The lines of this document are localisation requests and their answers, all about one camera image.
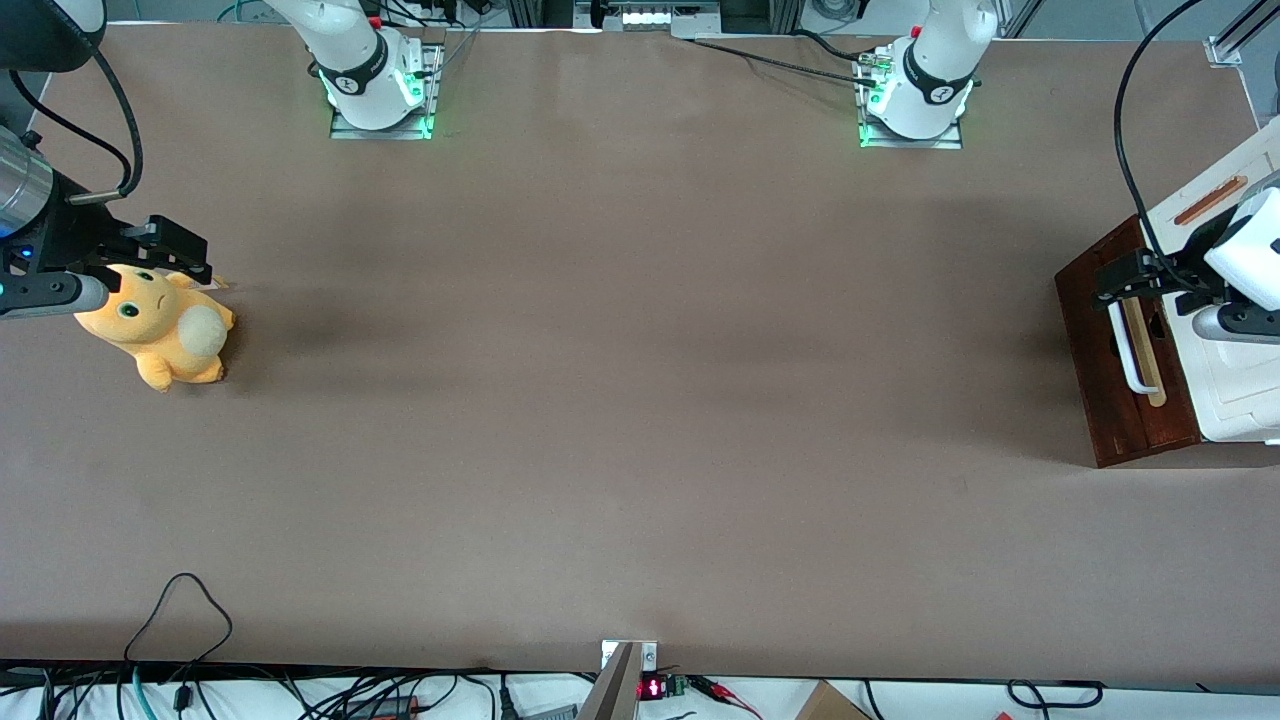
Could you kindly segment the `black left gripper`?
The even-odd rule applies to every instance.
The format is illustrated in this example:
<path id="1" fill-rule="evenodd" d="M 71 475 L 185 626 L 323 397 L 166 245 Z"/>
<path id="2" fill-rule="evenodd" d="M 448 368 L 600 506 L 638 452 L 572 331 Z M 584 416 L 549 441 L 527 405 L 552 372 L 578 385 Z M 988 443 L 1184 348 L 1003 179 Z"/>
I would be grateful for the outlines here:
<path id="1" fill-rule="evenodd" d="M 1105 263 L 1094 273 L 1094 301 L 1121 302 L 1125 299 L 1188 292 L 1174 275 L 1190 284 L 1194 296 L 1239 299 L 1240 293 L 1231 290 L 1206 260 L 1207 252 L 1220 245 L 1231 229 L 1233 217 L 1233 211 L 1221 211 L 1199 223 L 1178 251 L 1167 251 L 1162 246 L 1171 270 L 1162 272 L 1162 263 L 1151 249 L 1135 249 Z"/>

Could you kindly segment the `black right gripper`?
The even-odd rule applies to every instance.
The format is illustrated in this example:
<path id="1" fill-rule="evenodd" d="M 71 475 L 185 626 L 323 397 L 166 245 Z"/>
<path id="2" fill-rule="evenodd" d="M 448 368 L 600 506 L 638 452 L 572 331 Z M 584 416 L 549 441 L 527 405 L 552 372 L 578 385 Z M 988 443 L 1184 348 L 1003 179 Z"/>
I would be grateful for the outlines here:
<path id="1" fill-rule="evenodd" d="M 67 270 L 96 279 L 108 292 L 119 292 L 136 266 L 178 272 L 200 286 L 214 283 L 204 237 L 164 215 L 131 225 L 102 204 L 69 204 L 68 192 L 82 188 L 52 173 L 45 205 L 19 229 L 5 233 L 5 273 Z"/>

